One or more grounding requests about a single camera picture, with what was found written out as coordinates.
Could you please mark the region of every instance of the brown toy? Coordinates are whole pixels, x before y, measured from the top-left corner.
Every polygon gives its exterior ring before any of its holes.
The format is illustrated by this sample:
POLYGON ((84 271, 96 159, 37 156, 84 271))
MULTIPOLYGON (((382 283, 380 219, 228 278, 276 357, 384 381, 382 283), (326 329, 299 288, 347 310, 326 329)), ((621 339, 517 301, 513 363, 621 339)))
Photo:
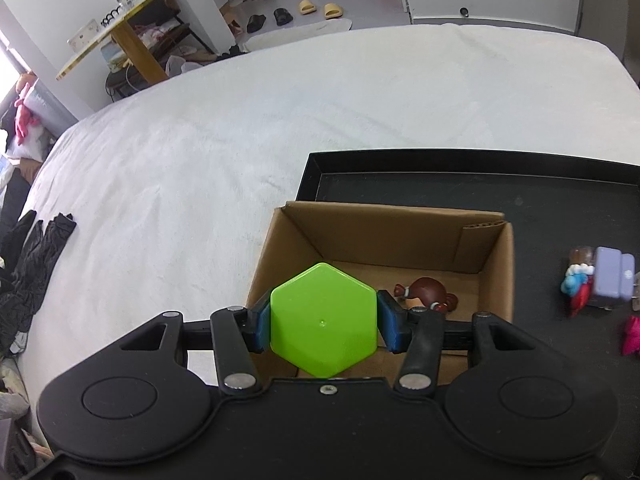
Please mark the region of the brown toy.
POLYGON ((418 298, 425 307, 443 314, 452 312, 458 306, 458 297, 447 294, 444 285, 433 278, 418 278, 410 286, 398 283, 394 288, 394 296, 402 300, 418 298))

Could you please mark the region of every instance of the green hexagon lid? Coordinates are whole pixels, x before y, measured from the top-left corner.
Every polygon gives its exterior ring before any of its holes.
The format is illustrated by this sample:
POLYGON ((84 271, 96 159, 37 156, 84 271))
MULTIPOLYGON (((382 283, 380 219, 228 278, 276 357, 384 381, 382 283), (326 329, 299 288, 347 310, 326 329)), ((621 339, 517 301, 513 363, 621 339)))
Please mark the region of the green hexagon lid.
POLYGON ((377 347, 376 291, 320 263, 271 293, 271 349, 314 377, 328 378, 377 347))

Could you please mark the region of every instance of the pink toy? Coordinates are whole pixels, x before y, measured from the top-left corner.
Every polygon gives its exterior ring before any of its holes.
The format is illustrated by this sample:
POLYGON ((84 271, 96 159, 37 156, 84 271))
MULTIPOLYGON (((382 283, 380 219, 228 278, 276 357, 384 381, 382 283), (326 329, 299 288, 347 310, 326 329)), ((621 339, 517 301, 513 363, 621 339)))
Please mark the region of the pink toy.
POLYGON ((20 146, 27 135, 29 135, 29 125, 40 122, 40 120, 31 113, 31 110, 24 105, 24 98, 27 97, 30 88, 31 84, 26 83, 20 92, 20 97, 18 97, 14 103, 14 106, 18 108, 15 114, 15 137, 18 146, 20 146))
POLYGON ((625 326, 625 342, 622 355, 629 355, 640 350, 640 317, 631 316, 625 326))

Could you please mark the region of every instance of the brown cardboard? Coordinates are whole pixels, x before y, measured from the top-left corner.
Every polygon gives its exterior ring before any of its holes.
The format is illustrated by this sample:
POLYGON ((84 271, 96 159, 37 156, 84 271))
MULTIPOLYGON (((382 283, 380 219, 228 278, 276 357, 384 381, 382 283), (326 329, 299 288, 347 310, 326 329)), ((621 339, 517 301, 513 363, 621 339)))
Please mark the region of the brown cardboard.
MULTIPOLYGON (((288 202, 274 212, 247 304, 320 261, 376 290, 435 278, 459 300, 447 319, 470 320, 478 310, 509 321, 513 315, 513 231, 502 213, 288 202)), ((380 336, 378 345, 340 376, 393 380, 404 355, 387 352, 380 336)), ((306 376, 271 351, 254 361, 263 380, 306 376)), ((447 352, 438 382, 449 383, 465 369, 465 352, 447 352)))

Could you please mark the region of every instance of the bed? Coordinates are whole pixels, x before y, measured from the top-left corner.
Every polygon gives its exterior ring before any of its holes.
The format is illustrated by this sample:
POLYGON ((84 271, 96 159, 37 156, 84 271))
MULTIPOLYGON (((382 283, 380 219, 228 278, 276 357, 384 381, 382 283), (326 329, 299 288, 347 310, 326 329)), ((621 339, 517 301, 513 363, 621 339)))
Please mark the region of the bed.
MULTIPOLYGON (((25 210, 78 222, 19 366, 53 377, 165 310, 244 304, 310 152, 459 147, 640 164, 640 93, 603 45, 414 25, 333 34, 178 76, 60 138, 25 210)), ((190 369, 214 383, 210 354, 190 369)))

